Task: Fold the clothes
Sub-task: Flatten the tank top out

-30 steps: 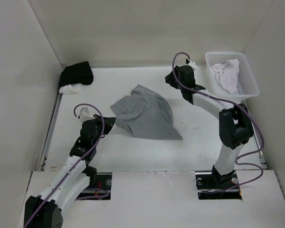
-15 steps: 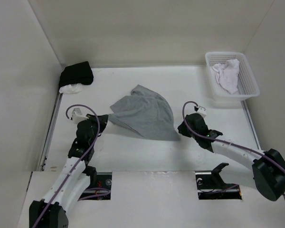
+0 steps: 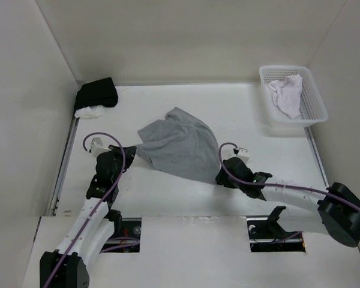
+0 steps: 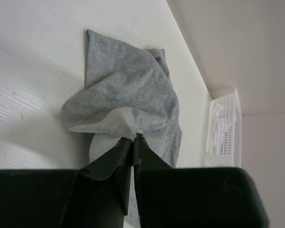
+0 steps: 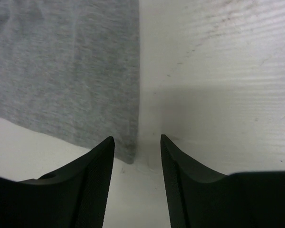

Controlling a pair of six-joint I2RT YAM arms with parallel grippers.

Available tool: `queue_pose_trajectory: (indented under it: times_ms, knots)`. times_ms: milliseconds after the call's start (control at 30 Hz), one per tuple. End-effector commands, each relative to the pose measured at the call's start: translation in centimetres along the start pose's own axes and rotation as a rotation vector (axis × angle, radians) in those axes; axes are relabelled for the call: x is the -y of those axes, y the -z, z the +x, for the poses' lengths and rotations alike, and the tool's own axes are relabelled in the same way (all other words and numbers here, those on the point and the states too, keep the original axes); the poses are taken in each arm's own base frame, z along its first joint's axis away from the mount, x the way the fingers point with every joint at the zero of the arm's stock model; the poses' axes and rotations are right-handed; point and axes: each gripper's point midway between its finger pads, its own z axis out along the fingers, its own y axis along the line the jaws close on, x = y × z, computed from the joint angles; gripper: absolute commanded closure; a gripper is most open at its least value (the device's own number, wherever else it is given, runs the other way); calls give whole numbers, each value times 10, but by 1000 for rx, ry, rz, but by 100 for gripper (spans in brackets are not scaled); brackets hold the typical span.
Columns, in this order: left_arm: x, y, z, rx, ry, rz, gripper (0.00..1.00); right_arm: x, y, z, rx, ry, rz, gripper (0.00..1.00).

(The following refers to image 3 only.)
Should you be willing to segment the grey tank top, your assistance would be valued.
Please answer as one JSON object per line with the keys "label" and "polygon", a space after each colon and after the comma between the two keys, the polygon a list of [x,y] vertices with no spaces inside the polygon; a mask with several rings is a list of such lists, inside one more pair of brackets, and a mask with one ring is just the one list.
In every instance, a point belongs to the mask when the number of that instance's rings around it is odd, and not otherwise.
{"label": "grey tank top", "polygon": [[136,154],[152,168],[173,176],[214,184],[220,171],[218,142],[201,120],[175,107],[164,119],[138,131]]}

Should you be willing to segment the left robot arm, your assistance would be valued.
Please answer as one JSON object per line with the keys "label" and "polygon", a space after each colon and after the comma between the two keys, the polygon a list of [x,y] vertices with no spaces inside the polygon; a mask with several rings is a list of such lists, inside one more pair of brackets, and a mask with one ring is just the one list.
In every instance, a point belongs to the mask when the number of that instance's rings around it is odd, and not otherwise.
{"label": "left robot arm", "polygon": [[118,181],[131,166],[137,148],[110,145],[96,157],[95,175],[82,210],[63,241],[40,259],[40,287],[88,287],[89,266],[108,239],[122,234],[122,216],[112,205]]}

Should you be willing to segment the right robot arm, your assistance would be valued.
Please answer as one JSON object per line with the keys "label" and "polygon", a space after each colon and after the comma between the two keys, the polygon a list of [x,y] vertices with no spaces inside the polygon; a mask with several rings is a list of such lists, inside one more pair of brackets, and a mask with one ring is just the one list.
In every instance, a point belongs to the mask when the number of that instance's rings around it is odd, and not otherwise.
{"label": "right robot arm", "polygon": [[252,199],[279,204],[256,235],[281,242],[297,232],[311,232],[329,235],[347,247],[360,242],[360,199],[342,183],[325,190],[303,187],[267,172],[252,172],[238,157],[222,161],[215,183],[239,189]]}

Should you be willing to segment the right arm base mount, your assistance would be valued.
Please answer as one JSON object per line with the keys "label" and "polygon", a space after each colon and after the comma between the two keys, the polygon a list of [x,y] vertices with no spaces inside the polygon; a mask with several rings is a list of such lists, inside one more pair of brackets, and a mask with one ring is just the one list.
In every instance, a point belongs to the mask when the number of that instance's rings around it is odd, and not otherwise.
{"label": "right arm base mount", "polygon": [[277,220],[247,218],[250,250],[253,253],[305,252],[302,232],[286,232]]}

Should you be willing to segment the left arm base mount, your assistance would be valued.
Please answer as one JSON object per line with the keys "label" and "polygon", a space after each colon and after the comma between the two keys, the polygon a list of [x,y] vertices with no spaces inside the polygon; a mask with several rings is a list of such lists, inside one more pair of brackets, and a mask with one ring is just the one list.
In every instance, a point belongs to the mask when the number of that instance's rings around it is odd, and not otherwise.
{"label": "left arm base mount", "polygon": [[115,227],[113,235],[104,245],[104,248],[111,248],[120,246],[111,250],[111,253],[138,253],[140,245],[127,247],[127,244],[132,244],[136,240],[140,240],[142,234],[142,219],[141,218],[123,218],[122,221]]}

